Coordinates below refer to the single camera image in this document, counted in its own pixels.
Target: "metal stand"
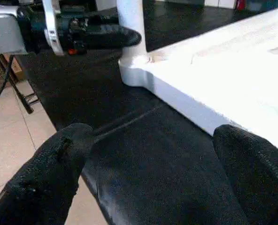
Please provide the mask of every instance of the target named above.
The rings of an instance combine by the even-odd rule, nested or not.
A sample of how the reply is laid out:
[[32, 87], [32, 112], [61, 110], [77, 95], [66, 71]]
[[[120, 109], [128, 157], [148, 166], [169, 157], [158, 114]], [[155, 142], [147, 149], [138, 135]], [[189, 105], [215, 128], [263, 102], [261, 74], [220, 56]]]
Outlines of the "metal stand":
[[[4, 65], [4, 63], [2, 63], [1, 60], [0, 60], [0, 68], [2, 69], [3, 72], [6, 71], [6, 66], [7, 66], [7, 65]], [[27, 113], [28, 113], [28, 114], [31, 114], [31, 113], [34, 111], [34, 110], [32, 109], [31, 106], [32, 106], [33, 104], [39, 102], [39, 99], [35, 99], [35, 100], [31, 101], [31, 99], [32, 99], [33, 97], [36, 96], [35, 93], [31, 93], [31, 94], [29, 94], [29, 95], [27, 95], [27, 96], [24, 96], [24, 95], [19, 91], [19, 89], [17, 88], [17, 86], [16, 86], [16, 84], [15, 84], [15, 82], [14, 82], [14, 80], [13, 80], [13, 78], [15, 78], [15, 77], [16, 77], [16, 76], [15, 76], [14, 72], [11, 71], [11, 72], [10, 72], [10, 78], [9, 78], [8, 80], [9, 80], [9, 82], [11, 83], [12, 87], [14, 88], [14, 90], [15, 90], [15, 92], [16, 92], [18, 98], [20, 99], [20, 101], [21, 101], [22, 105], [24, 106], [25, 110], [27, 111]]]

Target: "black fabric surface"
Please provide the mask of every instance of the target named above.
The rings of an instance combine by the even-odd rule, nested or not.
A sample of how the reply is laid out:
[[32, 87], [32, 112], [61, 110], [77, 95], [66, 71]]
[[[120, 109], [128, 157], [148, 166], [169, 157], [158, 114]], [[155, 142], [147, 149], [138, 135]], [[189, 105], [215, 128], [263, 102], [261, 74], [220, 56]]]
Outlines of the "black fabric surface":
[[210, 137], [152, 102], [117, 123], [137, 118], [96, 144], [83, 170], [109, 224], [248, 224]]
[[[147, 0], [144, 12], [149, 51], [253, 15]], [[147, 90], [123, 85], [120, 56], [19, 59], [57, 130], [81, 122], [110, 132], [83, 170], [108, 222], [246, 224], [210, 136]]]
[[0, 193], [0, 225], [64, 225], [94, 139], [71, 124], [45, 141]]
[[229, 125], [215, 130], [213, 143], [250, 224], [278, 224], [278, 149]]

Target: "white post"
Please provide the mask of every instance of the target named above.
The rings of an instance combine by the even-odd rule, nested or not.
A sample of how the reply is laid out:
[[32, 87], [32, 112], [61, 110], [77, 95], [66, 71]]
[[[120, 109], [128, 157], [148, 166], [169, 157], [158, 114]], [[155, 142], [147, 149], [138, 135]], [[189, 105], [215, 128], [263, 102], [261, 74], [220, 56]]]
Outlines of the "white post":
[[117, 9], [119, 24], [136, 30], [142, 36], [139, 45], [123, 48], [123, 55], [119, 60], [121, 77], [127, 85], [141, 86], [142, 75], [136, 74], [134, 67], [149, 62], [145, 44], [143, 3], [142, 0], [117, 0]]

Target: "black table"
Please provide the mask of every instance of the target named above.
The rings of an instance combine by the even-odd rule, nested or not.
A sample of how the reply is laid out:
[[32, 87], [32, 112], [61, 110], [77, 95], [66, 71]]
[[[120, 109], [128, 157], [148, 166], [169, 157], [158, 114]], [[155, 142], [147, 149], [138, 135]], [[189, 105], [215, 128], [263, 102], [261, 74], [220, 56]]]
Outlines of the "black table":
[[[144, 14], [148, 51], [253, 15], [148, 0]], [[245, 224], [211, 137], [147, 90], [124, 85], [120, 56], [104, 50], [20, 57], [57, 130], [81, 122], [105, 136], [83, 178], [108, 222]]]

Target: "black cable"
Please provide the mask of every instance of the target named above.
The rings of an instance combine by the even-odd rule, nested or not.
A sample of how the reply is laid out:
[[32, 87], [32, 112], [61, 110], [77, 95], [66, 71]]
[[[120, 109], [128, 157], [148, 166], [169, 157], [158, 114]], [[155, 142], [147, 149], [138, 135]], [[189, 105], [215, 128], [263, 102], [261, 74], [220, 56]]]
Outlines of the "black cable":
[[12, 68], [13, 58], [14, 58], [13, 55], [11, 55], [11, 56], [9, 57], [8, 67], [7, 67], [7, 70], [6, 70], [6, 75], [5, 75], [5, 77], [4, 77], [4, 81], [3, 81], [2, 86], [0, 87], [0, 95], [1, 95], [1, 93], [3, 92], [5, 86], [6, 86], [7, 82], [8, 82], [9, 75], [10, 75], [10, 71], [11, 71], [11, 68]]

